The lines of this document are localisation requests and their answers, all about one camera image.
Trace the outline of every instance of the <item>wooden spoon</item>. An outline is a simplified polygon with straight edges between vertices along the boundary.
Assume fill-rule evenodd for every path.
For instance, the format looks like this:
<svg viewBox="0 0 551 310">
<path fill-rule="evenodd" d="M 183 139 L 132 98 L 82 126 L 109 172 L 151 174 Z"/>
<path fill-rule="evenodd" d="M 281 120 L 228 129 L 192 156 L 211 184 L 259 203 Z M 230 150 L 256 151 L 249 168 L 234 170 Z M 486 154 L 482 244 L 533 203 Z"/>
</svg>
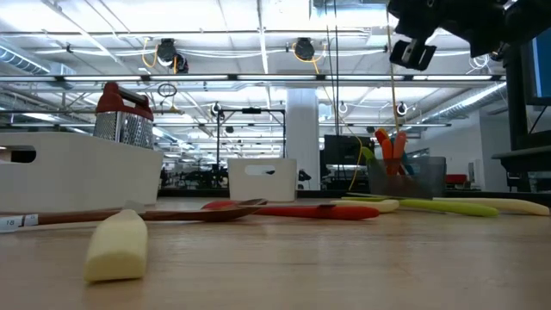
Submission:
<svg viewBox="0 0 551 310">
<path fill-rule="evenodd" d="M 198 211 L 147 211 L 140 214 L 142 219 L 147 221 L 166 221 L 166 220 L 198 220 L 206 222 L 217 222 L 235 220 L 257 211 L 255 207 L 265 203 L 264 199 L 253 199 L 242 201 L 227 206 L 218 210 L 198 210 Z M 109 216 L 119 213 L 120 210 L 106 211 L 86 211 L 86 212 L 70 212 L 70 213 L 50 213 L 50 214 L 25 214 L 18 215 L 22 217 L 22 226 L 29 226 L 29 216 L 33 216 L 33 226 L 35 225 L 51 225 L 65 223 L 81 223 L 90 221 L 105 220 Z"/>
</svg>

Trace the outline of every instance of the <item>wooden table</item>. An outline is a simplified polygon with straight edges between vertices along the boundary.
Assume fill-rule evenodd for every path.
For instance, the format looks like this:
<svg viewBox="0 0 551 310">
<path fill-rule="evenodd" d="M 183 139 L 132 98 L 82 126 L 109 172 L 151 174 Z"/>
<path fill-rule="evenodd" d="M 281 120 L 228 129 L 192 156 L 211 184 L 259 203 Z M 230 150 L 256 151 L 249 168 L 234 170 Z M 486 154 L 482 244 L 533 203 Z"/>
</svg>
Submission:
<svg viewBox="0 0 551 310">
<path fill-rule="evenodd" d="M 163 199 L 159 208 L 208 200 Z M 0 235 L 0 308 L 549 309 L 551 221 L 400 211 L 149 227 L 141 281 L 86 285 L 95 224 Z"/>
</svg>

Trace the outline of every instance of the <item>red utensil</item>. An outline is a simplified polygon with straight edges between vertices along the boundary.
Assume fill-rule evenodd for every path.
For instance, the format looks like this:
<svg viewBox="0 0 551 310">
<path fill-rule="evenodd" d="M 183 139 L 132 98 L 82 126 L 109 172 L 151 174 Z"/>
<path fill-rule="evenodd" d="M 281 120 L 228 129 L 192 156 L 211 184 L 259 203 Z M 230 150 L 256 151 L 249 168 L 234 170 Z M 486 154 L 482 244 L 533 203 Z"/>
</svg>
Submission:
<svg viewBox="0 0 551 310">
<path fill-rule="evenodd" d="M 234 205 L 233 201 L 213 201 L 205 206 L 204 209 L 225 208 Z M 258 210 L 255 215 L 273 215 L 273 216 L 288 216 L 300 217 L 308 219 L 328 219 L 328 220 L 365 220 L 379 216 L 379 210 L 367 207 L 355 206 L 335 206 L 335 205 L 318 205 L 318 206 L 262 206 L 254 207 Z"/>
<path fill-rule="evenodd" d="M 392 164 L 393 143 L 390 141 L 390 139 L 386 139 L 382 141 L 381 148 L 382 148 L 382 157 L 384 158 L 387 164 L 387 174 L 391 176 L 393 174 L 393 164 Z"/>
<path fill-rule="evenodd" d="M 404 155 L 404 150 L 406 148 L 407 136 L 405 132 L 399 132 L 394 139 L 393 145 L 393 159 L 396 161 L 396 164 L 393 165 L 393 170 L 391 171 L 392 175 L 395 175 L 396 172 L 400 172 L 401 175 L 405 175 L 404 169 L 400 164 L 402 156 Z"/>
</svg>

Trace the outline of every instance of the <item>metal grater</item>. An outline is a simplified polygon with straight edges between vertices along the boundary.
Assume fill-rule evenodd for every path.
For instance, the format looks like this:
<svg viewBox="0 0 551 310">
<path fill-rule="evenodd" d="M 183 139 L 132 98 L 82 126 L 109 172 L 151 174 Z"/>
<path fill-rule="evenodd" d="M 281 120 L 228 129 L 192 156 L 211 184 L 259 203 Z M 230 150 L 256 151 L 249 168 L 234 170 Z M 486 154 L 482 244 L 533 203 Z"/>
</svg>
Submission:
<svg viewBox="0 0 551 310">
<path fill-rule="evenodd" d="M 126 99 L 134 104 L 125 104 Z M 153 149 L 153 116 L 146 97 L 106 84 L 96 110 L 94 136 Z"/>
</svg>

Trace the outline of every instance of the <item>black cable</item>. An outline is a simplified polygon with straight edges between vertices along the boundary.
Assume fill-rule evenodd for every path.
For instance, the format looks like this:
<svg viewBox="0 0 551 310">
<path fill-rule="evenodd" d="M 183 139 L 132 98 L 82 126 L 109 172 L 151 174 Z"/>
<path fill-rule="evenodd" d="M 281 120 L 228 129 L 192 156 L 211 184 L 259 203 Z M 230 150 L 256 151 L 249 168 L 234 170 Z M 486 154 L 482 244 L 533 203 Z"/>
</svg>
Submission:
<svg viewBox="0 0 551 310">
<path fill-rule="evenodd" d="M 339 76 L 338 76 L 338 26 L 337 26 L 337 0 L 333 0 L 333 12 L 335 13 L 335 49 L 337 50 L 337 68 L 336 68 L 336 75 L 337 75 L 337 100 L 335 101 L 335 107 L 336 107 L 336 111 L 337 111 L 337 117 L 335 118 L 335 121 L 337 123 L 337 141 L 339 141 L 340 143 L 340 138 L 339 135 L 340 135 L 340 128 L 339 128 L 339 120 L 340 120 L 340 117 L 339 117 L 339 110 L 338 110 L 338 103 L 340 102 L 340 98 L 339 98 L 339 93 L 340 93 L 340 90 L 339 90 Z M 346 170 L 344 169 L 344 164 L 343 164 L 343 171 L 344 171 L 344 181 L 345 182 L 348 182 L 348 180 L 346 179 Z"/>
<path fill-rule="evenodd" d="M 540 121 L 542 118 L 543 113 L 545 113 L 545 110 L 548 108 L 548 106 L 543 107 L 542 112 L 537 116 L 536 121 L 534 122 L 534 125 L 532 125 L 532 128 L 530 129 L 530 132 L 528 134 L 532 134 L 534 129 L 536 129 L 537 122 Z"/>
<path fill-rule="evenodd" d="M 327 0 L 324 1 L 325 6 L 325 16 L 327 16 Z M 329 71 L 331 74 L 331 94 L 333 96 L 333 109 L 335 110 L 335 134 L 337 135 L 337 155 L 340 158 L 340 147 L 338 145 L 338 105 L 337 105 L 337 98 L 335 97 L 335 82 L 333 81 L 333 61 L 331 60 L 331 38 L 329 35 L 329 25 L 325 24 L 325 29 L 327 31 L 327 52 L 329 54 Z M 341 168 L 340 165 L 337 165 L 337 178 L 340 179 L 341 177 Z"/>
</svg>

